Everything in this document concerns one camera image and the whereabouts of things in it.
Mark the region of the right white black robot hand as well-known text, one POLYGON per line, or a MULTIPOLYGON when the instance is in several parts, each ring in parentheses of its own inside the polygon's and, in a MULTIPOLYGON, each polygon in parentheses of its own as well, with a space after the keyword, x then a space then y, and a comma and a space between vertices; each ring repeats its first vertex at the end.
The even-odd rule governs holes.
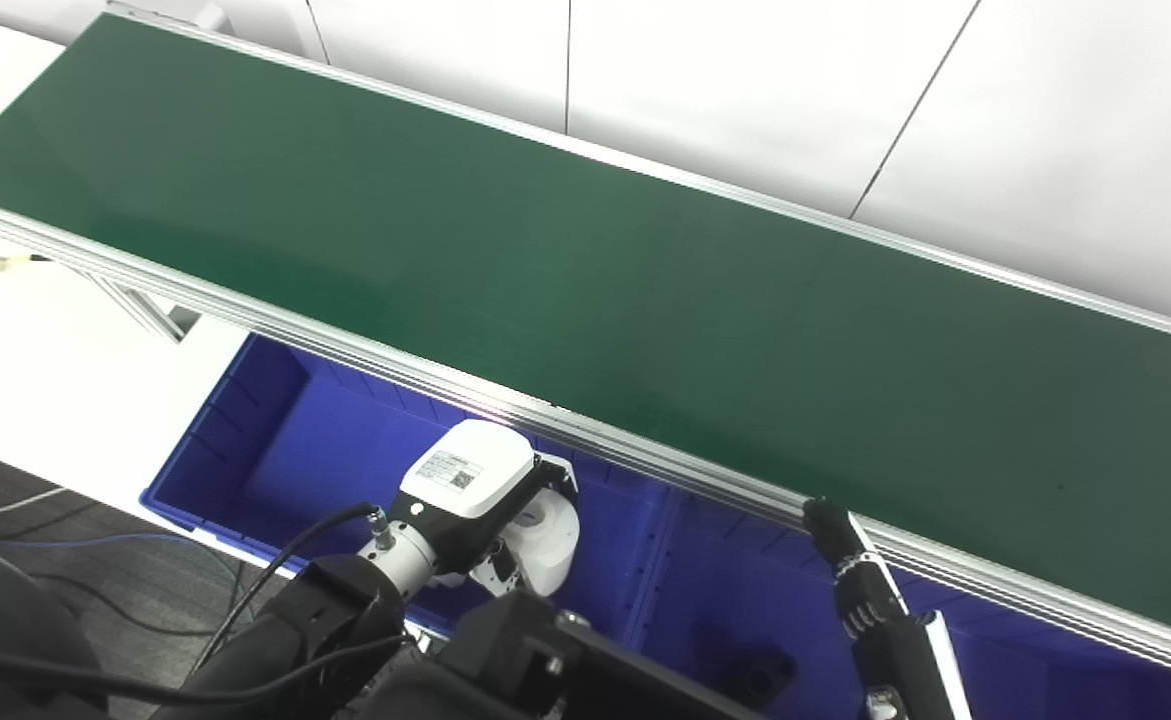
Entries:
POLYGON ((943 613, 910 611, 878 547, 850 510, 809 498, 803 524, 833 572, 835 611, 863 688, 860 716, 972 716, 943 613))

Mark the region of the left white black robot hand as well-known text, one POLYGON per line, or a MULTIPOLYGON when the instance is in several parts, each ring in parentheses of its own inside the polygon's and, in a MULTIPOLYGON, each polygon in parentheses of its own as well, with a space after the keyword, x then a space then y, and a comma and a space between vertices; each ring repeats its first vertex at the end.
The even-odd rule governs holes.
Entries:
POLYGON ((474 580, 485 591, 554 594, 581 536, 571 461, 539 454, 516 430, 465 420, 403 475, 361 556, 405 601, 474 580))

